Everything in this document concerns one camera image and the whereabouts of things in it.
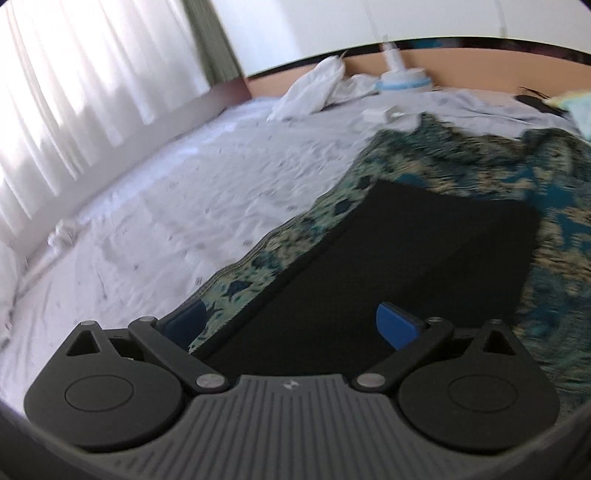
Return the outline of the green curtain right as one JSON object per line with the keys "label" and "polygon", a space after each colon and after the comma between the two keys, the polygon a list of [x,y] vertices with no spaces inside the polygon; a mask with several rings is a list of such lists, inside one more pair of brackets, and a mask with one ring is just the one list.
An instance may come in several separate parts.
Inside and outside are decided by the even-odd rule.
{"label": "green curtain right", "polygon": [[231,46],[211,1],[182,0],[204,75],[211,86],[242,78]]}

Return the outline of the white sheer curtain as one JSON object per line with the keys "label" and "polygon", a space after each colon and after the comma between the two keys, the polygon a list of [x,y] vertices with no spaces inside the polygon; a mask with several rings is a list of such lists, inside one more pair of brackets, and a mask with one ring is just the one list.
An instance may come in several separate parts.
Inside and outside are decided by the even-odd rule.
{"label": "white sheer curtain", "polygon": [[178,1],[1,8],[1,238],[211,85]]}

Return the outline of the crumpled white cloth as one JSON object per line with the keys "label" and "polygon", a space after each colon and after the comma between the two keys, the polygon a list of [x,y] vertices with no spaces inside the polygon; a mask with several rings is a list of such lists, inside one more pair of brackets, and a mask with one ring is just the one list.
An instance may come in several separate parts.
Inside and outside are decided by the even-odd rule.
{"label": "crumpled white cloth", "polygon": [[269,121],[294,120],[321,112],[326,107],[360,99],[377,91],[378,78],[369,74],[346,75],[339,56],[323,59],[298,78],[273,106]]}

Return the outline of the black pants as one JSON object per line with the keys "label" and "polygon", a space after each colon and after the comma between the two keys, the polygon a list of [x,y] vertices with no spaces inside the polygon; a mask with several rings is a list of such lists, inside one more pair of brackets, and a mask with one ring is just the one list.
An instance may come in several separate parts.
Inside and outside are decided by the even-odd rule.
{"label": "black pants", "polygon": [[458,327],[512,321],[539,227],[522,201],[380,181],[195,354],[228,378],[353,377],[391,354],[384,302]]}

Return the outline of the small white rolled cloth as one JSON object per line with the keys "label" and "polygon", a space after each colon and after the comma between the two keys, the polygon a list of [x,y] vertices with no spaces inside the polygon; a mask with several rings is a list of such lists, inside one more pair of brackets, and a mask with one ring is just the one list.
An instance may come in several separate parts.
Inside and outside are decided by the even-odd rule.
{"label": "small white rolled cloth", "polygon": [[73,219],[60,220],[47,238],[47,244],[54,250],[64,250],[75,245],[86,225]]}

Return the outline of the wooden bed frame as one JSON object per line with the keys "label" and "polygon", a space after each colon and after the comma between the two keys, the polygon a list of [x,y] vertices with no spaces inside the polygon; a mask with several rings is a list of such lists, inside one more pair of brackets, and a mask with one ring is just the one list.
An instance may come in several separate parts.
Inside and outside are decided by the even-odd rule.
{"label": "wooden bed frame", "polygon": [[[376,44],[336,50],[246,75],[239,82],[249,98],[279,97],[329,56],[344,58],[346,73],[380,76],[387,62]],[[522,88],[549,96],[590,88],[590,65],[567,59],[491,48],[429,48],[402,51],[405,65],[423,68],[437,87],[516,94]]]}

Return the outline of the small white charger box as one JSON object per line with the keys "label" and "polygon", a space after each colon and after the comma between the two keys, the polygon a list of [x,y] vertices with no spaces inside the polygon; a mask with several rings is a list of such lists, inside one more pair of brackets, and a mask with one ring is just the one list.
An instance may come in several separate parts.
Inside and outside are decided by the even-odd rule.
{"label": "small white charger box", "polygon": [[367,108],[362,112],[363,121],[373,124],[390,124],[404,115],[397,106]]}

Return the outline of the teal paisley bedspread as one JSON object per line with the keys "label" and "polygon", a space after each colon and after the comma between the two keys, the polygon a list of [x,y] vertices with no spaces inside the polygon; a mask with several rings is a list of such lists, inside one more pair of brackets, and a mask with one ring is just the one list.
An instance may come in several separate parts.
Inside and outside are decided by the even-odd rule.
{"label": "teal paisley bedspread", "polygon": [[463,333],[509,324],[570,413],[590,399],[590,147],[558,129],[382,130],[332,189],[188,299],[176,335],[229,378],[338,373],[394,351],[390,302]]}

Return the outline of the white bed sheet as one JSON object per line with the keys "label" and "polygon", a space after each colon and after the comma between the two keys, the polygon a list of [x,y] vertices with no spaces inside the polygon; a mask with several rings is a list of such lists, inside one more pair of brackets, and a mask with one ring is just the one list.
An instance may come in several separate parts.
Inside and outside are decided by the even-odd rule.
{"label": "white bed sheet", "polygon": [[267,232],[311,207],[378,129],[368,109],[395,107],[410,131],[429,111],[478,135],[516,138],[572,124],[507,94],[470,90],[375,95],[301,120],[270,120],[273,100],[230,108],[174,140],[83,209],[70,246],[29,263],[1,349],[1,398],[15,410],[81,321],[120,328],[175,309]]}

